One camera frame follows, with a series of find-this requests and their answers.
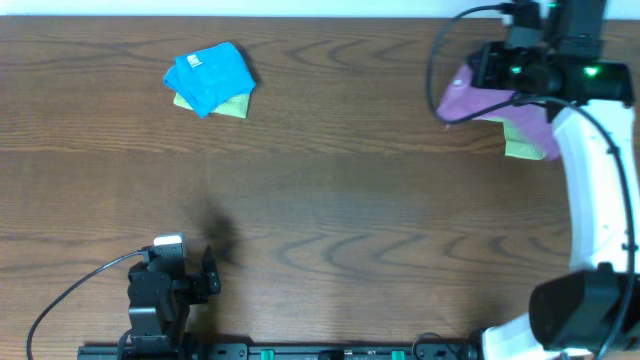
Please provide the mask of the purple microfiber cloth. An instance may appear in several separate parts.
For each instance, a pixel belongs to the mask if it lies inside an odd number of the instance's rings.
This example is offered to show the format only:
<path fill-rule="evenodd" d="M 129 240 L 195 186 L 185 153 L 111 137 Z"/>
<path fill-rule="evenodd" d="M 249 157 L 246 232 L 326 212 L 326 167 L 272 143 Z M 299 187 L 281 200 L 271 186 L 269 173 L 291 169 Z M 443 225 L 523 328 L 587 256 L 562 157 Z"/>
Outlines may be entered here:
<path fill-rule="evenodd" d="M 437 108 L 437 114 L 448 122 L 471 115 L 490 106 L 510 100 L 513 91 L 490 90 L 473 87 L 472 70 L 468 65 L 459 68 L 449 83 Z M 489 121 L 502 118 L 509 121 L 531 143 L 545 152 L 543 160 L 560 158 L 559 145 L 553 136 L 552 126 L 547 122 L 546 109 L 536 105 L 510 106 L 475 117 Z"/>

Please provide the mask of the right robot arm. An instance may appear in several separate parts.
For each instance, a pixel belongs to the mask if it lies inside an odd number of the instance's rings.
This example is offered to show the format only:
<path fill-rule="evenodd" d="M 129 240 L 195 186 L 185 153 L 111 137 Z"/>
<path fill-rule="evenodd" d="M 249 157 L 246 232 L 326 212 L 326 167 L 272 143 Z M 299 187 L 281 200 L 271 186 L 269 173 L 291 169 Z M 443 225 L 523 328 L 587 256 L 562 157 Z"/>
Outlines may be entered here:
<path fill-rule="evenodd" d="M 487 359 L 601 359 L 639 346 L 639 189 L 629 67 L 601 57 L 602 1 L 500 6 L 508 38 L 487 44 L 477 88 L 546 112 L 564 165 L 572 245 L 567 275 L 537 286 L 527 312 L 482 335 Z"/>

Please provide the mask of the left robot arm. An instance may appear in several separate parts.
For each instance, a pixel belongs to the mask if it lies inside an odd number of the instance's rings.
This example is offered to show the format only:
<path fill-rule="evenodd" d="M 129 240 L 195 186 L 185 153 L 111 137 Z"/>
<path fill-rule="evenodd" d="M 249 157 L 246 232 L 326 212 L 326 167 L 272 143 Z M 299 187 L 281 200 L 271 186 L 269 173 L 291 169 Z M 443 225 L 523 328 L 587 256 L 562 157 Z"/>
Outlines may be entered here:
<path fill-rule="evenodd" d="M 142 249 L 143 260 L 128 273 L 131 328 L 117 346 L 118 359 L 185 359 L 190 307 L 221 291 L 214 252 L 206 247 L 197 272 L 186 271 L 181 243 Z"/>

